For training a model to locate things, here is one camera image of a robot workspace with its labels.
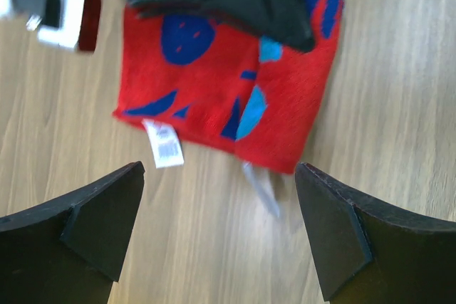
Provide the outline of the red and blue patterned towel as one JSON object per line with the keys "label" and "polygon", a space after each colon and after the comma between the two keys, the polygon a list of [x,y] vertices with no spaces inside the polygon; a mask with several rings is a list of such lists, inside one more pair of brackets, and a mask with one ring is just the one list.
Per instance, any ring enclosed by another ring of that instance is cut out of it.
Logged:
{"label": "red and blue patterned towel", "polygon": [[304,0],[316,45],[301,53],[190,15],[123,14],[114,116],[162,122],[181,139],[291,174],[318,114],[336,56],[344,0]]}

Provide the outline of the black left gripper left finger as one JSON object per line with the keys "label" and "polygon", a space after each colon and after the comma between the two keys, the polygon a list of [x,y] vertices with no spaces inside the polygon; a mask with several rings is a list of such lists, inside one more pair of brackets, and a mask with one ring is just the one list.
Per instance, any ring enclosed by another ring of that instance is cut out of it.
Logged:
{"label": "black left gripper left finger", "polygon": [[133,162],[1,218],[2,303],[107,303],[144,187]]}

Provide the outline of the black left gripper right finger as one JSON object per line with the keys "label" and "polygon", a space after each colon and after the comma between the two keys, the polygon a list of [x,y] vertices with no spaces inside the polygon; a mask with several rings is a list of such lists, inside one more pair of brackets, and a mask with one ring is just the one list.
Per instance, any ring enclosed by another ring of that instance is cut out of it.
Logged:
{"label": "black left gripper right finger", "polygon": [[455,223],[349,187],[310,164],[296,190],[328,303],[453,303]]}

